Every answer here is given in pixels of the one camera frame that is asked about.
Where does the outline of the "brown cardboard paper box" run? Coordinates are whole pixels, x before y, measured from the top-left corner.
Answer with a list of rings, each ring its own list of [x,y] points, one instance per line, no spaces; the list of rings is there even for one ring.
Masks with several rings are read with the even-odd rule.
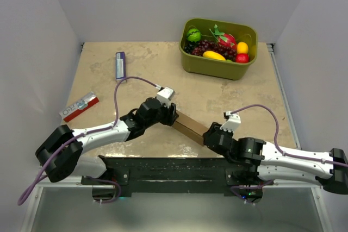
[[[178,118],[175,120],[172,127],[188,137],[189,139],[195,141],[200,146],[203,144],[203,134],[208,131],[208,127],[195,121],[186,114],[178,111]]]

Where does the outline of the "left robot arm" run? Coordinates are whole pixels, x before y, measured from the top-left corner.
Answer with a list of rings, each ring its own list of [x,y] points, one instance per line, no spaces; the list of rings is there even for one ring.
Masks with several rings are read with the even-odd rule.
[[[175,103],[165,104],[150,97],[116,123],[86,129],[70,129],[66,124],[57,127],[35,155],[49,180],[56,183],[73,173],[83,153],[110,143],[134,140],[157,123],[172,126],[177,118]]]

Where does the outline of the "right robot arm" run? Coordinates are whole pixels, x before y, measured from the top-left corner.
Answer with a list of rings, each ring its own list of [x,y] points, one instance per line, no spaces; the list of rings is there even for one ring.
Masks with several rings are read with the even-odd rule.
[[[203,134],[203,143],[230,164],[230,185],[263,185],[273,180],[293,180],[321,186],[325,191],[347,194],[347,157],[341,149],[309,152],[276,148],[271,142],[245,137],[235,140],[233,133],[214,122]]]

